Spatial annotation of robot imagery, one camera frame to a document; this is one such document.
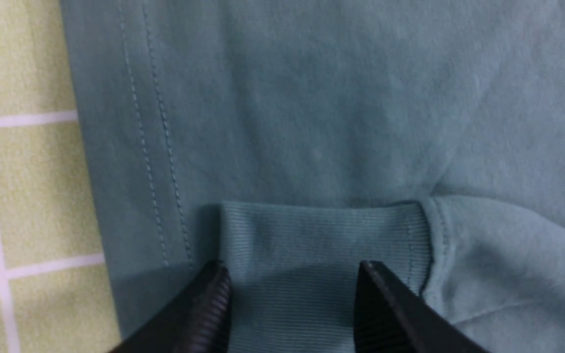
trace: sweatshirt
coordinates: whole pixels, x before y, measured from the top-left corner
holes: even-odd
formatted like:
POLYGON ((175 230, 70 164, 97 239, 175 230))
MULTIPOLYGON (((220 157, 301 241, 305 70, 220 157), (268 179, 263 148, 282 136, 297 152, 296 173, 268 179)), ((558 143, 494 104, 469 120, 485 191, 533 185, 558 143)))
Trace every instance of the sweatshirt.
POLYGON ((374 260, 491 352, 565 352, 565 0, 61 8, 124 337, 221 259, 230 352, 349 353, 374 260))

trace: sleeve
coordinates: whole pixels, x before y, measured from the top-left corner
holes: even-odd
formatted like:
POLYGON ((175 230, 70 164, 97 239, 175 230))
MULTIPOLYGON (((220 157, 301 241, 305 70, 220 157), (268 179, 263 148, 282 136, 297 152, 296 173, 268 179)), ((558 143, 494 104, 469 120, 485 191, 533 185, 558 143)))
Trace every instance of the sleeve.
POLYGON ((427 304, 492 352, 565 352, 565 228, 491 199, 422 204, 433 248, 427 304))
POLYGON ((231 350, 354 351, 357 268, 375 260, 491 352, 565 352, 565 229, 509 203, 226 203, 220 258, 234 287, 231 350))

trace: teal sweatshirt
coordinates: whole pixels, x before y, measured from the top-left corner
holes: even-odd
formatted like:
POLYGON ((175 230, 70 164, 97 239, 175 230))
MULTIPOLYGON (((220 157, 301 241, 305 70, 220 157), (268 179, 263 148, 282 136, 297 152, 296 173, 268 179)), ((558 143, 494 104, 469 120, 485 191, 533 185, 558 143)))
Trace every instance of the teal sweatshirt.
POLYGON ((124 336, 212 259, 231 352, 350 353, 385 263, 565 353, 565 0, 61 0, 124 336))

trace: ribbed cuff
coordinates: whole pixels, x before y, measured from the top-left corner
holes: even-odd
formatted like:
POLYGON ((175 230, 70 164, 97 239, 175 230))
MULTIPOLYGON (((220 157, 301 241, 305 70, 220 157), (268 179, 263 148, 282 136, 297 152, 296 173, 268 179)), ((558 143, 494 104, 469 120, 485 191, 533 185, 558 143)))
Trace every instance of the ribbed cuff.
POLYGON ((320 344, 317 352, 325 341, 331 352, 346 351, 359 263, 383 262, 414 293, 431 263, 428 223, 413 202, 365 209, 226 203, 221 236, 220 258, 243 303, 233 314, 236 351, 320 344))

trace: seam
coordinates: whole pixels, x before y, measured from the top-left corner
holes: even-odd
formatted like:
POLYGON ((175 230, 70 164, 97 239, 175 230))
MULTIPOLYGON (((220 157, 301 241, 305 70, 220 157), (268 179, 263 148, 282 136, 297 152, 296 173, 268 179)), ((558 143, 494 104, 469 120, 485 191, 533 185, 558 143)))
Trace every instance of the seam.
POLYGON ((158 210, 158 203, 156 201, 154 178, 152 177, 152 168, 150 164, 150 154, 148 153, 148 144, 145 141, 145 130, 143 129, 143 119, 141 119, 141 108, 139 107, 139 98, 138 98, 138 94, 136 93, 136 86, 134 82, 134 76, 132 74, 132 67, 130 66, 130 52, 128 51, 128 45, 126 44, 126 24, 125 24, 126 20, 124 18, 123 6, 121 4, 121 0, 118 0, 117 4, 119 6, 119 27, 121 29, 121 42, 123 43, 124 58, 126 61, 126 67, 128 68, 128 77, 130 78, 132 103, 134 104, 134 110, 136 111, 136 122, 139 130, 139 139, 141 139, 141 148, 143 149, 143 156, 145 158, 145 168, 148 172, 148 182, 150 183, 150 194, 152 198, 152 207, 154 208, 156 232, 158 234, 161 251, 163 253, 163 264, 164 266, 168 267, 169 261, 167 259, 167 248, 164 243, 163 226, 161 225, 161 216, 158 210))
POLYGON ((173 150, 171 148, 171 136, 169 133, 169 128, 168 128, 168 119, 167 119, 167 114, 166 111, 164 109, 164 103, 163 103, 163 96, 161 95, 161 91, 159 88, 159 84, 158 84, 158 75, 157 75, 157 70, 156 70, 156 64, 155 64, 155 55, 154 55, 154 50, 152 49, 152 41, 151 41, 151 32, 150 32, 150 26, 149 26, 149 21, 148 21, 148 12, 146 10, 146 1, 143 2, 143 21, 145 23, 145 31, 146 31, 146 38, 147 38, 147 44, 148 44, 148 54, 150 55, 150 66, 151 66, 151 71, 152 71, 152 79, 154 80, 154 91, 156 94, 156 100, 158 102, 158 109, 160 111, 160 115, 161 115, 161 119, 163 120, 163 130, 164 130, 164 140, 165 140, 165 146, 166 146, 166 150, 167 150, 167 156, 169 158, 169 165, 170 165, 170 171, 171 171, 171 181, 173 183, 173 188, 174 188, 174 194, 176 197, 176 204, 178 206, 178 212, 180 214, 180 226, 181 226, 181 230, 182 230, 182 240, 184 241, 184 250, 186 251, 186 257, 189 261, 189 268, 190 271, 193 272, 193 255, 191 254, 191 245, 189 242, 189 236, 188 236, 188 232, 186 230, 186 221, 184 219, 184 209, 182 208, 182 201, 180 198, 180 191, 178 188, 178 181, 176 178, 176 168, 175 165, 173 164, 173 150))
MULTIPOLYGON (((446 259, 447 259, 447 255, 448 255, 448 236, 447 236, 447 230, 448 228, 446 227, 446 217, 444 216, 444 211, 442 210, 441 206, 439 206, 439 203, 437 201, 437 199, 432 198, 433 204, 435 204, 435 208, 437 209, 437 214, 439 215, 439 223, 441 225, 441 241, 442 241, 442 267, 440 270, 441 275, 445 275, 445 266, 446 266, 446 259)), ((435 292, 435 303, 439 304, 439 300, 440 300, 440 295, 441 291, 436 291, 435 292)))
POLYGON ((411 288, 411 277, 413 275, 413 245, 411 244, 411 228, 410 223, 411 219, 410 216, 407 216, 406 219, 406 230, 407 230, 407 244, 409 246, 409 271, 407 274, 407 287, 411 288))

